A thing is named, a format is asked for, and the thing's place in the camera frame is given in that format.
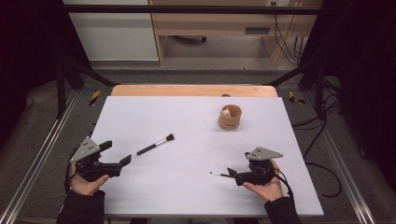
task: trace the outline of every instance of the brush bristles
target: brush bristles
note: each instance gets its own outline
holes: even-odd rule
[[[175,137],[173,136],[172,133],[169,134],[169,135],[166,137],[166,141],[172,141],[172,140],[174,140],[174,139],[175,139]]]

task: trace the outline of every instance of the white tabletop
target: white tabletop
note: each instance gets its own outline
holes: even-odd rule
[[[236,130],[224,131],[218,117],[229,104],[241,107],[242,118]],[[174,141],[136,155],[170,133]],[[294,192],[297,213],[323,215],[279,97],[109,96],[92,140],[98,145],[113,141],[102,162],[133,155],[120,176],[101,187],[109,216],[265,216],[255,193],[236,186],[234,179],[210,174],[227,174],[227,167],[249,171],[245,152],[256,147],[284,155],[276,163]]]

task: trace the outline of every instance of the makeup brush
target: makeup brush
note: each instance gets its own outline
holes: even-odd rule
[[[149,147],[143,148],[142,150],[138,151],[136,154],[137,154],[138,156],[140,156],[140,155],[142,155],[143,153],[149,151],[150,149],[153,149],[153,148],[155,148],[155,147],[158,147],[158,146],[160,146],[160,145],[162,145],[162,144],[164,144],[164,143],[167,143],[167,142],[169,142],[169,141],[172,141],[172,140],[174,140],[174,139],[175,139],[175,137],[174,137],[173,134],[171,133],[171,134],[169,134],[166,138],[164,138],[163,140],[161,140],[161,141],[159,141],[159,142],[157,142],[157,143],[155,143],[155,144],[153,144],[153,145],[151,145],[151,146],[149,146]]]

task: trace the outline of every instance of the brush handle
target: brush handle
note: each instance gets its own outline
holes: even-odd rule
[[[136,152],[136,154],[139,156],[139,155],[141,155],[141,154],[143,154],[143,153],[149,151],[150,149],[155,148],[156,146],[157,146],[157,145],[153,144],[153,145],[151,145],[151,146],[149,146],[149,147],[145,147],[145,148],[143,148],[142,150]]]

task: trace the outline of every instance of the hand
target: hand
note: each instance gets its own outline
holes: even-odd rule
[[[276,174],[279,175],[279,167],[273,160],[271,160],[271,163],[276,169]],[[268,201],[272,202],[278,198],[283,197],[280,180],[277,177],[274,177],[269,183],[264,186],[256,186],[248,182],[245,182],[243,185],[245,188],[257,193],[264,200],[265,203],[267,203]]]
[[[76,164],[71,165],[73,173],[76,171]],[[89,182],[82,178],[80,175],[74,175],[70,179],[70,187],[75,193],[82,195],[92,196],[99,188],[106,183],[110,178],[109,175],[103,175],[99,179]]]

